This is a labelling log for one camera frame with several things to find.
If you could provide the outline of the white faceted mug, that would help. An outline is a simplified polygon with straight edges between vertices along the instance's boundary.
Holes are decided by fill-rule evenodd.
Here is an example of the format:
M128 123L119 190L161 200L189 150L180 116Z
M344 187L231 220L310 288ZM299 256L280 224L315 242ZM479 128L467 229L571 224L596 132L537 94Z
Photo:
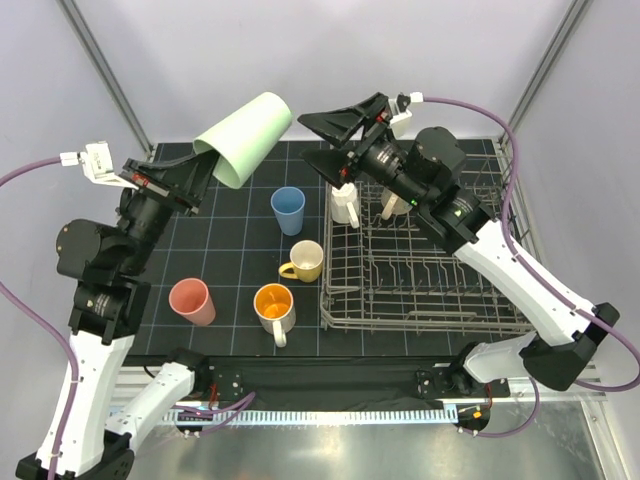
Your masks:
M349 224L354 229L360 226L358 190L354 183L331 188L330 211L334 222Z

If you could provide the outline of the green plastic cup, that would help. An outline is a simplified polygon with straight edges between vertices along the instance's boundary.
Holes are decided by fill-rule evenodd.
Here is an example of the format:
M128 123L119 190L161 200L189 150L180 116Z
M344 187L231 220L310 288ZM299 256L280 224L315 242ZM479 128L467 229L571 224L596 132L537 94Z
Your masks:
M264 92L193 140L196 154L218 153L213 176L240 189L291 126L293 115L282 98Z

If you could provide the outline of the beige patterned ceramic mug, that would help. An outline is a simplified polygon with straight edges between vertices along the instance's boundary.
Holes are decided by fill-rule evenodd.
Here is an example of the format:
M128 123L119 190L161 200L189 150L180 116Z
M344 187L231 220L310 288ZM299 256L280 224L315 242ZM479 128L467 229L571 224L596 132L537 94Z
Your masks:
M389 220L392 216L407 214L412 210L411 204L387 189L382 192L381 204L383 207L381 218L383 220Z

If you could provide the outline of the pink plastic cup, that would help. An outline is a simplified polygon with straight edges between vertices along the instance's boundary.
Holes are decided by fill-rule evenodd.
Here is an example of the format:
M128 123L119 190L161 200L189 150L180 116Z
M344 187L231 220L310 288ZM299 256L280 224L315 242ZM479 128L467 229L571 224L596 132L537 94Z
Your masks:
M176 283L169 292L171 309L197 326L214 322L216 309L207 285L198 278L186 278Z

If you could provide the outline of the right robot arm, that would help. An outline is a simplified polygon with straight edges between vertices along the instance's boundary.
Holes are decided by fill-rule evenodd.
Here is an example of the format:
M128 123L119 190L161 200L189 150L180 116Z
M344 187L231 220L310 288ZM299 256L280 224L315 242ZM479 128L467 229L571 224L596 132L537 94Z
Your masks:
M466 154L441 126L418 132L403 149L395 133L423 101L418 93L391 99L382 93L350 107L299 116L301 125L330 144L303 160L340 188L364 173L408 203L428 240L474 268L534 326L532 333L466 346L444 377L462 396L507 377L531 377L565 391L594 356L619 318L609 303L573 293L510 235L505 220L459 182Z

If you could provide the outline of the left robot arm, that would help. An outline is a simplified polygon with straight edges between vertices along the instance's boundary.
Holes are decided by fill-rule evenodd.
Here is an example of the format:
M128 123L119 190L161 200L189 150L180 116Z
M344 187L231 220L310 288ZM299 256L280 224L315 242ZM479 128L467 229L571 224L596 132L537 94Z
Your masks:
M61 165L81 165L94 181L120 186L122 195L115 225L77 219L57 236L57 270L77 283L71 333L62 342L69 363L49 432L19 461L18 478L123 479L155 424L185 397L196 401L210 392L206 356L178 348L121 413L110 411L150 293L141 274L172 215L198 212L217 161L214 152L129 160L115 174L103 144L58 157Z

